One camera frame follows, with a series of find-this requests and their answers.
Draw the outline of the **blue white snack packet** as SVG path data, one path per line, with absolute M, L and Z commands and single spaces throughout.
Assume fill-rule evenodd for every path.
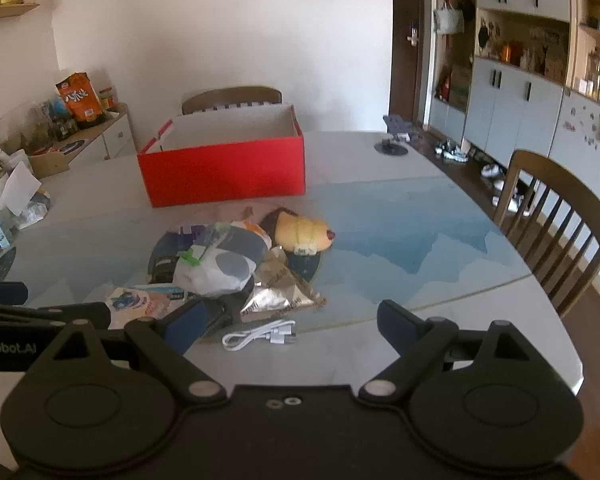
M 172 284 L 117 287 L 105 304 L 110 310 L 109 327 L 121 330 L 137 318 L 161 320 L 186 303 L 188 293 Z

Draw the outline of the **white grey paper bag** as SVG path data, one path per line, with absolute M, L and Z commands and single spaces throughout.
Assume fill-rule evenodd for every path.
M 240 292 L 271 248 L 271 237 L 248 220 L 195 224 L 176 253 L 172 283 L 201 297 Z

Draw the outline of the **silver foil snack bag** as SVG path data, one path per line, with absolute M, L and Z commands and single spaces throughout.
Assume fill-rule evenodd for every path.
M 291 270 L 280 246 L 270 249 L 253 272 L 253 288 L 239 312 L 242 322 L 282 318 L 300 310 L 324 307 L 326 299 Z

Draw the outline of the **yellow plush bread toy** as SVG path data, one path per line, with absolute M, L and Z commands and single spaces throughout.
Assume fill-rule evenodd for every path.
M 266 214 L 260 227 L 276 246 L 297 256 L 315 256 L 332 247 L 336 233 L 323 220 L 278 208 Z

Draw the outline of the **white tissue paper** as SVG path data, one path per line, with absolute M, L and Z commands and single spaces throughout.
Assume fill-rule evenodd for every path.
M 24 162 L 18 162 L 10 171 L 0 166 L 0 211 L 19 216 L 40 187 L 41 182 Z

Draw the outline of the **white drawer sideboard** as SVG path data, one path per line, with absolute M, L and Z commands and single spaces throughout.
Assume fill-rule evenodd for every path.
M 80 130 L 55 143 L 45 153 L 30 156 L 29 162 L 35 177 L 44 179 L 96 162 L 135 154 L 129 109 L 125 103 L 119 103 L 110 110 L 106 122 Z

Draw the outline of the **right wooden chair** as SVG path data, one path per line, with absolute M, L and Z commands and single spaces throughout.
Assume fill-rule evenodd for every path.
M 554 160 L 514 151 L 493 222 L 562 318 L 600 273 L 600 200 Z

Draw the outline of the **wooden chair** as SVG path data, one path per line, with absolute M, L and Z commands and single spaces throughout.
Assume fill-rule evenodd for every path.
M 208 90 L 192 96 L 182 103 L 183 115 L 207 110 L 229 110 L 232 107 L 252 107 L 282 104 L 283 93 L 268 86 L 238 86 Z
M 600 273 L 600 200 L 554 160 L 514 151 L 493 222 L 562 318 Z

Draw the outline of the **orange snack bag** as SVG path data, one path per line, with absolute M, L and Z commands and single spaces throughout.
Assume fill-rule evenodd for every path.
M 87 73 L 73 73 L 56 84 L 65 107 L 81 129 L 90 128 L 106 120 L 105 111 L 94 91 Z

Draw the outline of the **red cardboard shoe box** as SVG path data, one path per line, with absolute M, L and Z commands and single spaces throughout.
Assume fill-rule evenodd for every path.
M 303 132 L 290 104 L 176 116 L 137 161 L 155 208 L 306 192 Z

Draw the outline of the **far wooden chair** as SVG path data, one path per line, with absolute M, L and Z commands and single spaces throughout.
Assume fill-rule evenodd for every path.
M 182 103 L 183 115 L 207 110 L 229 110 L 232 107 L 252 107 L 282 104 L 283 93 L 268 86 L 238 86 L 208 90 L 192 96 Z

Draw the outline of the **hanging grey tote bag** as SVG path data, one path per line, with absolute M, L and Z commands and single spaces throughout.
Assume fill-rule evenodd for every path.
M 464 14 L 460 9 L 453 8 L 450 0 L 444 0 L 441 8 L 434 9 L 434 31 L 442 36 L 465 31 Z

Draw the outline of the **wooden wall shelf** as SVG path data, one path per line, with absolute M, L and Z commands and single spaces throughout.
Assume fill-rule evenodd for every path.
M 26 14 L 39 6 L 36 2 L 0 4 L 0 20 L 3 18 L 18 18 L 18 16 Z

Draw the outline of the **white wall cabinet unit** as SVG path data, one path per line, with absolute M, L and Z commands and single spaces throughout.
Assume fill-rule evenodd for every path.
M 506 166 L 529 150 L 600 199 L 600 0 L 450 0 L 462 34 L 434 31 L 426 123 Z

